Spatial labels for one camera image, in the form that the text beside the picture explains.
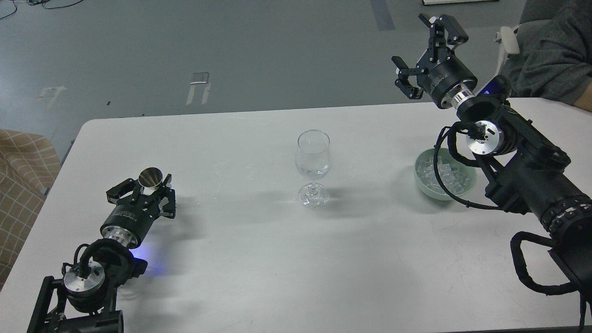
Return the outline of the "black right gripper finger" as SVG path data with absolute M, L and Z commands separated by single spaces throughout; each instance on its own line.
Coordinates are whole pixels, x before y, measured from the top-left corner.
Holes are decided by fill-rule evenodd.
M 429 63 L 443 61 L 455 54 L 455 49 L 469 40 L 467 32 L 460 23 L 450 15 L 442 14 L 438 17 L 428 17 L 419 14 L 419 19 L 430 30 L 426 57 Z
M 421 99 L 425 90 L 425 80 L 431 69 L 431 57 L 429 55 L 427 57 L 424 55 L 420 58 L 414 68 L 409 68 L 405 61 L 397 55 L 393 55 L 391 61 L 393 61 L 397 68 L 397 79 L 394 82 L 395 86 L 398 87 L 408 99 Z M 411 84 L 409 78 L 412 76 L 416 77 L 417 86 Z

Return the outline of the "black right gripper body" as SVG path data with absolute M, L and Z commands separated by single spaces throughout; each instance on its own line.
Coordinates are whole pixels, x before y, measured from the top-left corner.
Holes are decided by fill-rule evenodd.
M 458 85 L 465 85 L 470 90 L 476 87 L 476 76 L 456 55 L 443 55 L 435 62 L 430 58 L 425 53 L 419 59 L 417 65 L 425 71 L 416 77 L 416 81 L 438 108 L 452 107 L 452 97 L 456 95 L 454 90 Z

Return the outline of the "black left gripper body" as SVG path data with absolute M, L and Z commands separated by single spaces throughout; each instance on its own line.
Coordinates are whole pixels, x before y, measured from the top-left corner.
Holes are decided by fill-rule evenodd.
M 108 196 L 107 200 L 116 207 L 100 227 L 102 238 L 116 240 L 128 249 L 139 248 L 160 216 L 162 198 L 139 194 L 138 197 Z

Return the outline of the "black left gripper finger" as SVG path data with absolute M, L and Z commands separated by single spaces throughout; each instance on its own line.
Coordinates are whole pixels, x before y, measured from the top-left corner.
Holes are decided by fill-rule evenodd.
M 164 180 L 156 187 L 155 194 L 159 200 L 159 216 L 175 219 L 176 217 L 176 193 L 171 187 L 172 175 L 168 173 Z
M 127 179 L 106 192 L 106 199 L 114 205 L 137 204 L 142 186 L 135 179 Z

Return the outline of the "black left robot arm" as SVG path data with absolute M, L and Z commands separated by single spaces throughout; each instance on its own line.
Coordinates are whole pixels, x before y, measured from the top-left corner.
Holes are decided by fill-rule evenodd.
M 176 216 L 172 176 L 146 168 L 106 192 L 114 209 L 101 225 L 101 238 L 82 244 L 72 263 L 63 263 L 62 277 L 42 282 L 27 331 L 30 333 L 122 333 L 123 313 L 117 290 L 139 278 L 147 262 L 132 254 L 159 217 Z

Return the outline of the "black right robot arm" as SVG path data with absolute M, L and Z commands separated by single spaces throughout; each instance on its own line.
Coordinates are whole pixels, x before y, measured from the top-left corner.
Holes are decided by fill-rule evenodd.
M 592 209 L 590 197 L 564 175 L 571 162 L 568 154 L 511 108 L 510 85 L 504 76 L 498 74 L 480 92 L 474 92 L 476 77 L 455 55 L 468 35 L 453 16 L 420 13 L 419 19 L 429 28 L 426 51 L 414 67 L 397 55 L 392 57 L 398 75 L 394 84 L 409 99 L 420 99 L 427 93 L 438 108 L 456 110 L 458 121 L 440 131 L 432 163 L 437 164 L 446 142 L 454 160 L 485 174 L 486 197 L 493 205 L 469 202 L 453 194 L 438 173 L 436 181 L 450 198 L 466 207 L 537 217 L 549 237 L 525 231 L 512 237 L 510 251 L 516 274 L 524 286 L 537 293 L 578 292 L 578 331 L 582 332 L 592 297 Z M 524 241 L 548 247 L 568 283 L 536 283 L 527 272 L 521 249 Z

